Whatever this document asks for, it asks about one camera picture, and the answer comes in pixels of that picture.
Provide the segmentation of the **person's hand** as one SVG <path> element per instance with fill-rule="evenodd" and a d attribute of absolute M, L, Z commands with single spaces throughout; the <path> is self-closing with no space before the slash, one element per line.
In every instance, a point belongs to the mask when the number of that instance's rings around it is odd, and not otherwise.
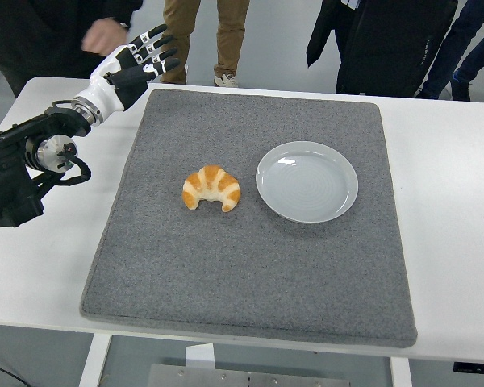
<path fill-rule="evenodd" d="M 127 42 L 127 28 L 112 18 L 93 22 L 81 42 L 81 49 L 100 56 L 110 55 Z"/>

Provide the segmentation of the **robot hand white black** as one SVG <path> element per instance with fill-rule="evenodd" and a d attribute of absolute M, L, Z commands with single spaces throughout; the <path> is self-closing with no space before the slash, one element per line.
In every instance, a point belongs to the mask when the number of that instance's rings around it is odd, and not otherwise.
<path fill-rule="evenodd" d="M 106 121 L 116 111 L 128 110 L 147 90 L 148 83 L 176 68 L 177 49 L 159 52 L 173 37 L 161 36 L 161 24 L 117 47 L 92 72 L 89 86 L 71 101 L 91 125 Z"/>

